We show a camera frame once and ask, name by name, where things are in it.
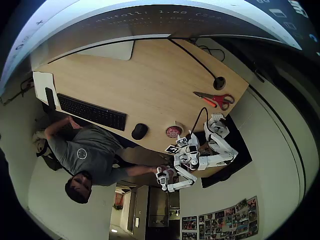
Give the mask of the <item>man's left hand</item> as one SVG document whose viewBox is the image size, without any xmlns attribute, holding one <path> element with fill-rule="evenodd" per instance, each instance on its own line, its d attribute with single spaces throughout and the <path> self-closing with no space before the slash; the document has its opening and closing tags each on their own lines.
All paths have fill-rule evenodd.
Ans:
<svg viewBox="0 0 320 240">
<path fill-rule="evenodd" d="M 71 126 L 72 126 L 73 129 L 78 130 L 78 129 L 82 129 L 82 128 L 83 128 L 83 127 L 80 126 L 78 123 L 76 123 L 71 116 L 68 116 L 67 119 L 68 119 L 68 121 L 69 121 L 69 123 L 71 124 Z"/>
</svg>

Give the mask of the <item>man's right hand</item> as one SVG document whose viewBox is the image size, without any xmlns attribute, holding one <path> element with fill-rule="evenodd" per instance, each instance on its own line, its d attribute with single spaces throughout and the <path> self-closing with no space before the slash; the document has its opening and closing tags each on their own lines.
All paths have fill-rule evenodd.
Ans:
<svg viewBox="0 0 320 240">
<path fill-rule="evenodd" d="M 152 166 L 151 167 L 151 172 L 156 174 L 162 173 L 166 171 L 169 174 L 169 177 L 173 177 L 173 175 L 175 174 L 174 170 L 172 168 L 170 168 L 167 165 L 160 165 L 160 166 Z"/>
</svg>

